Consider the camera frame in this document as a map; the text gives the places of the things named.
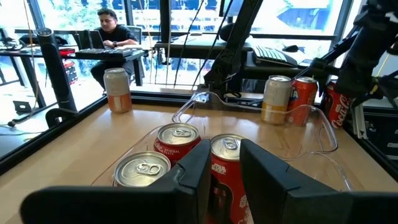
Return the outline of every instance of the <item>star wars can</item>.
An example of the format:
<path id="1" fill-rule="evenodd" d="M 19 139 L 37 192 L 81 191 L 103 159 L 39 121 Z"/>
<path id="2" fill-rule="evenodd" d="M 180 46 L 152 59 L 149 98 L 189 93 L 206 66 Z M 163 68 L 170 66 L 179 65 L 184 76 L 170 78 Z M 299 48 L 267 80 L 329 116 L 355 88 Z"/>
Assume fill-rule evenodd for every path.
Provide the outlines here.
<path id="1" fill-rule="evenodd" d="M 211 139 L 211 187 L 208 222 L 246 223 L 250 210 L 241 178 L 237 134 L 220 134 Z"/>
<path id="2" fill-rule="evenodd" d="M 292 82 L 289 77 L 271 75 L 264 89 L 262 120 L 270 124 L 283 124 L 291 92 Z"/>
<path id="3" fill-rule="evenodd" d="M 311 109 L 302 105 L 312 106 L 315 102 L 317 91 L 317 81 L 313 78 L 298 77 L 293 81 L 292 94 L 287 106 L 287 111 L 293 110 L 288 115 L 289 122 L 292 122 L 298 126 L 303 126 L 307 123 Z"/>
<path id="4" fill-rule="evenodd" d="M 163 154 L 150 151 L 127 156 L 117 164 L 114 183 L 123 187 L 146 187 L 170 170 L 170 161 Z"/>
<path id="5" fill-rule="evenodd" d="M 129 76 L 124 68 L 105 70 L 104 82 L 110 110 L 117 113 L 131 110 Z"/>
<path id="6" fill-rule="evenodd" d="M 197 128 L 186 123 L 167 124 L 159 129 L 154 149 L 170 159 L 172 167 L 188 154 L 201 138 Z"/>

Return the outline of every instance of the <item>office chair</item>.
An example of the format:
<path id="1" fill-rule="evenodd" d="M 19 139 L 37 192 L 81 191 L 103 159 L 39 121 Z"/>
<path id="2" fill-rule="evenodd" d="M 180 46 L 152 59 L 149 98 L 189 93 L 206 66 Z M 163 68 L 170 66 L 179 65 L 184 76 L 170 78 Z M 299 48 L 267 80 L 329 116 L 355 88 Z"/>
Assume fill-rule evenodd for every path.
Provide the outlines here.
<path id="1" fill-rule="evenodd" d="M 131 30 L 131 32 L 134 34 L 134 36 L 136 37 L 136 39 L 138 40 L 138 43 L 141 45 L 142 42 L 142 28 L 138 27 L 138 26 L 126 26 L 129 30 Z M 141 60 L 139 61 L 139 70 L 142 71 L 142 77 L 145 77 L 145 71 L 144 71 L 144 67 L 143 67 L 143 58 L 141 57 Z M 130 79 L 130 84 L 131 82 L 134 80 L 134 75 L 131 76 Z"/>
<path id="2" fill-rule="evenodd" d="M 126 26 L 129 30 L 131 30 L 132 34 L 137 38 L 139 44 L 141 44 L 142 39 L 142 28 L 138 26 Z"/>

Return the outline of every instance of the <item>man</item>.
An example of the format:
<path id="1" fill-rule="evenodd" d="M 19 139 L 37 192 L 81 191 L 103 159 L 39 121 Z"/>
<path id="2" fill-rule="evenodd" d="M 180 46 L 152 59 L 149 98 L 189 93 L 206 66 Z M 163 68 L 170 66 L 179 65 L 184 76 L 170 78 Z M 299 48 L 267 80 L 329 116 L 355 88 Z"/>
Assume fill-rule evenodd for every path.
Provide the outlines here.
<path id="1" fill-rule="evenodd" d="M 96 30 L 104 41 L 105 47 L 121 47 L 124 45 L 139 44 L 132 32 L 122 25 L 118 24 L 118 18 L 114 11 L 110 9 L 100 9 L 97 12 L 101 27 Z M 122 67 L 126 70 L 129 77 L 133 73 L 132 62 L 107 62 L 100 61 L 92 69 L 91 74 L 97 82 L 105 89 L 104 73 L 108 68 Z"/>

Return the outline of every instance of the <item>red label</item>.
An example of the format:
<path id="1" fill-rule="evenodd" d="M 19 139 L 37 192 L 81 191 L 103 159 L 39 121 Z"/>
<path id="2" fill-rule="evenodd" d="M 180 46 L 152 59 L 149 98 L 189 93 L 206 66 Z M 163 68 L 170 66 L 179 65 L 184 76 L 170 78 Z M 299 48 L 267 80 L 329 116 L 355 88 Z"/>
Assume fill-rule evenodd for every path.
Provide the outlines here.
<path id="1" fill-rule="evenodd" d="M 351 99 L 345 95 L 335 93 L 333 85 L 329 84 L 323 94 L 321 109 L 334 128 L 340 128 L 343 125 L 350 106 Z"/>
<path id="2" fill-rule="evenodd" d="M 349 110 L 351 100 L 344 95 L 340 95 L 339 101 L 335 105 L 335 113 L 333 117 L 330 117 L 330 123 L 334 128 L 340 128 L 343 125 L 343 121 L 346 118 Z"/>
<path id="3" fill-rule="evenodd" d="M 184 144 L 182 146 L 173 146 L 169 144 L 164 144 L 159 139 L 156 139 L 154 143 L 154 149 L 155 151 L 160 152 L 167 158 L 169 158 L 173 167 L 180 159 L 182 159 L 182 157 L 188 154 L 188 152 L 191 151 L 191 149 L 193 149 L 200 142 L 200 140 L 201 138 L 198 137 L 189 144 Z"/>
<path id="4" fill-rule="evenodd" d="M 250 210 L 240 176 L 239 161 L 224 161 L 212 155 L 209 223 L 247 222 Z"/>

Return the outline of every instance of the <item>black metal pole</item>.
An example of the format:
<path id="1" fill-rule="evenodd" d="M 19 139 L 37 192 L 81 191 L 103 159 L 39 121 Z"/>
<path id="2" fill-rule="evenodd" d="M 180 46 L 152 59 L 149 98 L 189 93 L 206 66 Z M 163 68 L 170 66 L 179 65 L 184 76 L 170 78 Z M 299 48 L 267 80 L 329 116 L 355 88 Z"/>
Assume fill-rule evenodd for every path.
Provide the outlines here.
<path id="1" fill-rule="evenodd" d="M 353 6 L 353 0 L 343 1 L 335 27 L 334 35 L 336 37 L 334 40 L 331 41 L 330 50 L 333 49 L 333 46 L 343 38 L 344 29 L 347 25 L 347 19 L 352 6 Z"/>
<path id="2" fill-rule="evenodd" d="M 169 42 L 169 32 L 170 32 L 170 1 L 162 0 L 160 1 L 160 42 Z"/>
<path id="3" fill-rule="evenodd" d="M 124 13 L 126 13 L 126 25 L 127 26 L 133 26 L 134 25 L 134 19 L 133 19 L 133 16 L 132 16 L 131 0 L 123 0 L 123 4 L 124 4 Z"/>
<path id="4" fill-rule="evenodd" d="M 36 33 L 59 107 L 77 111 L 54 33 L 48 28 L 37 29 Z"/>

